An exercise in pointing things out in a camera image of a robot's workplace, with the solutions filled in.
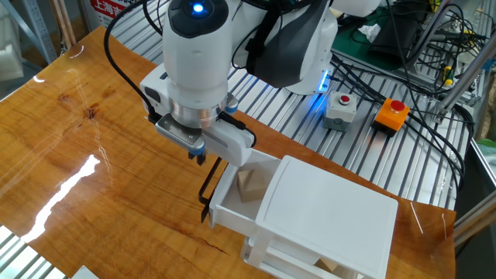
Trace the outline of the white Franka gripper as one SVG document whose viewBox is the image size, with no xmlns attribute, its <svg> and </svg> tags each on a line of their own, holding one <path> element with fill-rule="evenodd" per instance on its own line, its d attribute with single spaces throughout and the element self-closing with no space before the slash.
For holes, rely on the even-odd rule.
<svg viewBox="0 0 496 279">
<path fill-rule="evenodd" d="M 213 153 L 240 167 L 250 157 L 254 135 L 246 129 L 227 122 L 222 117 L 229 109 L 237 109 L 237 100 L 227 99 L 206 111 L 180 106 L 169 97 L 167 86 L 172 84 L 163 64 L 152 70 L 139 84 L 148 102 L 158 114 L 156 131 L 188 151 L 188 159 L 196 157 L 201 166 L 206 153 Z"/>
</svg>

